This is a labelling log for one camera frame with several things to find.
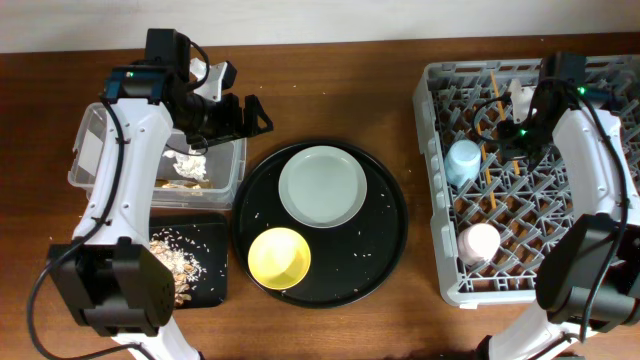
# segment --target wood grain tabletop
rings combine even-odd
[[[142,41],[145,35],[138,36]],[[207,48],[212,62],[230,60],[238,69],[233,92],[258,95],[275,124],[274,132],[249,140],[247,171],[296,141],[346,141],[387,166],[404,192],[410,225],[390,278],[370,296],[337,309],[278,301],[230,256],[227,301],[175,313],[190,344],[207,359],[437,359],[471,350],[485,335],[505,329],[525,305],[462,310],[440,296],[411,96],[429,63],[536,58],[560,50],[638,53],[640,34]],[[142,54],[0,55],[2,359],[39,358],[27,333],[25,303],[49,245],[69,241],[87,204],[85,193],[67,182],[78,125],[85,108],[98,101],[110,69]],[[45,345],[60,356],[113,345],[73,322],[50,281],[37,302],[36,324]],[[640,353],[640,326],[619,327],[572,349],[589,359],[632,358]]]

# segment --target cup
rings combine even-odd
[[[287,228],[273,228],[260,234],[249,248],[249,271],[260,285],[285,290],[307,275],[311,251],[307,241]]]
[[[475,180],[480,172],[480,148],[471,140],[459,140],[451,146],[444,159],[444,171],[449,184],[461,187]]]
[[[489,261],[500,247],[500,233],[489,224],[475,224],[458,235],[458,257],[467,265]]]

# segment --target light blue cup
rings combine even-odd
[[[460,188],[467,180],[475,180],[480,172],[480,148],[471,140],[460,140],[451,146],[444,159],[444,172],[449,184]]]

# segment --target white wall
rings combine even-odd
[[[634,0],[0,0],[0,52],[640,31]]]

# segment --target metal grid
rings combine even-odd
[[[497,96],[491,86],[491,69],[496,71],[499,92],[503,94],[512,78],[519,78],[523,85],[535,85],[537,63],[532,60],[524,68],[512,67],[502,71],[488,62],[487,66],[479,67],[471,74],[454,75],[446,79],[430,78],[429,90],[435,107],[435,129],[440,137],[442,156],[446,156],[455,141],[476,139],[469,137],[470,132],[474,131],[471,119],[474,107]],[[628,63],[622,64],[613,59],[591,65],[587,69],[587,83],[613,91],[622,107],[618,115],[624,127],[623,147],[638,187],[640,87],[636,73],[629,71]],[[504,110],[507,120],[511,120],[511,106],[506,106]],[[491,136],[500,121],[497,104],[479,110],[478,114],[483,135]],[[485,148],[487,160],[481,165],[480,176],[474,182],[468,181],[460,189],[448,187],[452,204],[449,218],[454,224],[456,237],[472,224],[492,224],[501,234],[501,245],[490,262],[468,266],[457,259],[457,291],[532,290],[536,271],[544,256],[573,224],[571,190],[564,163],[557,152],[551,152],[532,172],[527,171],[527,161],[519,161],[520,174],[516,175],[511,161],[500,161],[497,146],[485,144]],[[487,181],[485,169],[489,170],[491,184]],[[491,191],[495,194],[495,209],[491,207]]]

